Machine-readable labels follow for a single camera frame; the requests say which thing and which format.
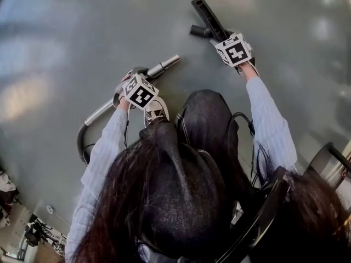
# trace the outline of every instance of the dark hair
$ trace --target dark hair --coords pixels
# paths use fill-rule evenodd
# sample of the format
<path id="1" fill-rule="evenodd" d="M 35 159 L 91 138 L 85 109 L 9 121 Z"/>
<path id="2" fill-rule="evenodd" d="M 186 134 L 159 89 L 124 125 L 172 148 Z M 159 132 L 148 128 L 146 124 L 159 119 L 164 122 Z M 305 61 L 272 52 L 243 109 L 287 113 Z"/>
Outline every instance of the dark hair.
<path id="1" fill-rule="evenodd" d="M 74 262 L 142 262 L 139 240 L 143 239 L 145 208 L 151 202 L 150 177 L 159 162 L 159 153 L 151 140 L 139 140 L 117 156 L 95 205 L 90 229 L 73 256 Z M 234 166 L 242 171 L 239 163 Z M 266 166 L 258 167 L 258 172 L 262 181 L 272 176 L 269 158 Z M 288 200 L 250 254 L 252 261 L 349 256 L 350 229 L 344 225 L 348 215 L 335 191 L 313 174 L 287 173 L 287 179 L 291 185 Z M 285 253 L 285 257 L 278 258 L 274 254 L 277 251 Z"/>

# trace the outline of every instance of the jeans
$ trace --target jeans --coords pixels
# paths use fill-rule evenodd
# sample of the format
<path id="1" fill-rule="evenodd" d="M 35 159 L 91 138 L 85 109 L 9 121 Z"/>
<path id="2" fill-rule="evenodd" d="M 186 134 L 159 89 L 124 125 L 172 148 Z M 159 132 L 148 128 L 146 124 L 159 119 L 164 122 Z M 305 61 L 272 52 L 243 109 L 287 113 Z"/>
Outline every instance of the jeans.
<path id="1" fill-rule="evenodd" d="M 237 158 L 239 126 L 222 96 L 192 93 L 175 125 L 162 119 L 140 132 L 159 156 L 145 209 L 145 237 L 172 258 L 215 258 L 229 233 L 235 201 L 243 210 L 253 188 Z"/>

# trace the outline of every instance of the concrete floor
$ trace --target concrete floor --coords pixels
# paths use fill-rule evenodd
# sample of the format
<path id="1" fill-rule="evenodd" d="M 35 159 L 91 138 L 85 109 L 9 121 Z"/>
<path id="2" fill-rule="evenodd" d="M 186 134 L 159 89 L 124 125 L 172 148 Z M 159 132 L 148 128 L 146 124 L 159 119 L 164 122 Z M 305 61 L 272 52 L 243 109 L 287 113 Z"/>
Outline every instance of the concrete floor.
<path id="1" fill-rule="evenodd" d="M 0 157 L 23 203 L 46 219 L 52 205 L 71 220 L 85 170 L 76 149 L 84 119 L 133 66 L 181 62 L 157 83 L 174 118 L 194 90 L 221 92 L 250 115 L 245 80 L 207 40 L 191 0 L 1 0 Z M 300 169 L 328 141 L 351 137 L 351 11 L 346 0 L 206 0 L 225 28 L 241 31 L 288 120 Z M 129 141 L 143 126 L 133 111 Z M 90 130 L 95 142 L 105 121 Z M 252 140 L 240 128 L 247 169 Z M 57 220 L 51 225 L 67 232 Z"/>

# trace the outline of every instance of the sneaker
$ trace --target sneaker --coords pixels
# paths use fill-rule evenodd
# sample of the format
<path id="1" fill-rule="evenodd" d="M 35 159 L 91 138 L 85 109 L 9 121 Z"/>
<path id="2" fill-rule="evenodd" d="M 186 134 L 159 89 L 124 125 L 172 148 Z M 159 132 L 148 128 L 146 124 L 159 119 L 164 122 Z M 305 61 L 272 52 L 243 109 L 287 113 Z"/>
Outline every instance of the sneaker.
<path id="1" fill-rule="evenodd" d="M 144 125 L 147 127 L 156 118 L 163 118 L 169 121 L 168 109 L 162 98 L 155 97 L 144 110 Z"/>

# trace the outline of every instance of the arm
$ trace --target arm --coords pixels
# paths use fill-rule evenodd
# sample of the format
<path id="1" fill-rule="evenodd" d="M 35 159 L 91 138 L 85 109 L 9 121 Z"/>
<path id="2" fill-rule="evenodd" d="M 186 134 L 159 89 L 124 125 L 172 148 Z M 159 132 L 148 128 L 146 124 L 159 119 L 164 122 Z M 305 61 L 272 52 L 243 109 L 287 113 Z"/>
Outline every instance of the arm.
<path id="1" fill-rule="evenodd" d="M 261 145 L 269 155 L 272 166 L 295 170 L 296 149 L 287 121 L 282 117 L 268 89 L 248 64 L 241 65 L 247 79 L 246 89 L 250 97 L 252 120 L 255 128 L 256 155 Z"/>
<path id="2" fill-rule="evenodd" d="M 65 248 L 66 262 L 74 255 L 93 217 L 93 210 L 105 176 L 116 156 L 124 150 L 129 103 L 122 98 L 117 110 L 103 130 L 101 138 L 90 154 L 90 163 L 81 179 L 84 188 L 73 213 L 72 225 Z"/>

